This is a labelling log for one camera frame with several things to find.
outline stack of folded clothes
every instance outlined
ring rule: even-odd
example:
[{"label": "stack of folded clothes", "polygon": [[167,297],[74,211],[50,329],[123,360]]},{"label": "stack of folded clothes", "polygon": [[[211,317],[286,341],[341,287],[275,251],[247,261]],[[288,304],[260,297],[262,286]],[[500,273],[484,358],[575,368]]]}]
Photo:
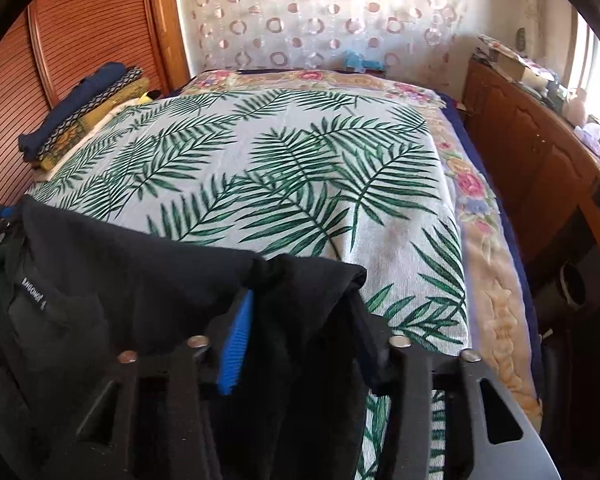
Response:
[{"label": "stack of folded clothes", "polygon": [[140,98],[149,80],[139,68],[108,62],[74,87],[33,133],[18,136],[24,160],[49,172],[115,108]]}]

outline metal screw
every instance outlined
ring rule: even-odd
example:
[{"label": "metal screw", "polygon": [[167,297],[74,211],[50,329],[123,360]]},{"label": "metal screw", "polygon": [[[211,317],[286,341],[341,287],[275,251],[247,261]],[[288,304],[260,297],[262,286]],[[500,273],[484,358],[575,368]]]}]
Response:
[{"label": "metal screw", "polygon": [[125,350],[118,355],[118,362],[123,365],[135,363],[136,361],[138,361],[138,352],[133,350]]},{"label": "metal screw", "polygon": [[411,339],[403,335],[392,335],[389,338],[389,344],[394,348],[407,348],[411,346]]},{"label": "metal screw", "polygon": [[468,363],[477,363],[480,359],[480,354],[473,348],[465,348],[460,352],[460,357]]},{"label": "metal screw", "polygon": [[187,339],[189,348],[203,348],[209,345],[209,338],[206,335],[195,335]]}]

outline dark blue bed sheet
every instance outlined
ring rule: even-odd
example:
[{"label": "dark blue bed sheet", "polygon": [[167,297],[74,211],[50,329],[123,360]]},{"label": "dark blue bed sheet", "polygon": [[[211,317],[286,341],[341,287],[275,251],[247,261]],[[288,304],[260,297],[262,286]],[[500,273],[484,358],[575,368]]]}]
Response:
[{"label": "dark blue bed sheet", "polygon": [[[462,143],[462,147],[464,148],[469,160],[474,164],[474,166],[480,171],[484,177],[487,179],[489,186],[493,189],[493,184],[491,183],[491,178],[487,173],[487,170],[482,163],[482,159],[478,154],[478,151],[475,149],[474,144],[469,139],[469,135],[464,129],[464,124],[462,124],[462,120],[460,119],[460,115],[458,115],[458,111],[456,110],[456,105],[451,97],[446,94],[438,92],[438,95],[442,97],[444,102],[446,103],[446,108],[442,110],[442,113],[448,119],[448,121],[453,126],[456,131],[456,135],[460,142]],[[542,354],[540,350],[540,340],[538,337],[538,320],[536,319],[536,310],[534,308],[533,300],[531,298],[531,291],[529,290],[529,284],[526,281],[525,267],[522,265],[522,259],[520,259],[520,251],[518,250],[518,244],[516,243],[516,236],[513,232],[509,219],[507,218],[506,213],[502,207],[502,203],[500,199],[496,197],[498,203],[498,209],[500,210],[500,219],[502,220],[502,229],[504,231],[504,237],[509,245],[509,251],[511,252],[511,256],[513,257],[513,263],[516,266],[516,271],[518,273],[518,277],[520,279],[520,285],[522,287],[522,299],[525,303],[525,317],[526,324],[529,328],[529,342],[531,343],[531,375],[534,379],[534,384],[536,386],[536,394],[539,397],[544,396],[544,368],[542,367]]]}]

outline bed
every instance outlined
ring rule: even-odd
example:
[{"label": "bed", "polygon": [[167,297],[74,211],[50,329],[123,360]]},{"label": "bed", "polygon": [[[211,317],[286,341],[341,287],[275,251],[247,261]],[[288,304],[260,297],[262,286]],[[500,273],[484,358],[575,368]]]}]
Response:
[{"label": "bed", "polygon": [[[126,108],[29,192],[185,243],[360,264],[370,311],[426,348],[478,348],[539,428],[526,278],[447,96],[330,71],[205,72]],[[432,396],[430,476],[442,478],[444,402]],[[390,408],[366,403],[357,479],[375,473]]]}]

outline clothing label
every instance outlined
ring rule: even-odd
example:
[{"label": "clothing label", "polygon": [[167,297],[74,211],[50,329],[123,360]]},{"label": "clothing label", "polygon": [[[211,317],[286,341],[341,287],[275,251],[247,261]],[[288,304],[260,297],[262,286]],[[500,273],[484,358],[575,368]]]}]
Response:
[{"label": "clothing label", "polygon": [[22,279],[22,288],[29,294],[29,298],[36,304],[40,310],[44,310],[46,306],[45,295],[39,292],[35,285],[31,283],[26,277]]}]

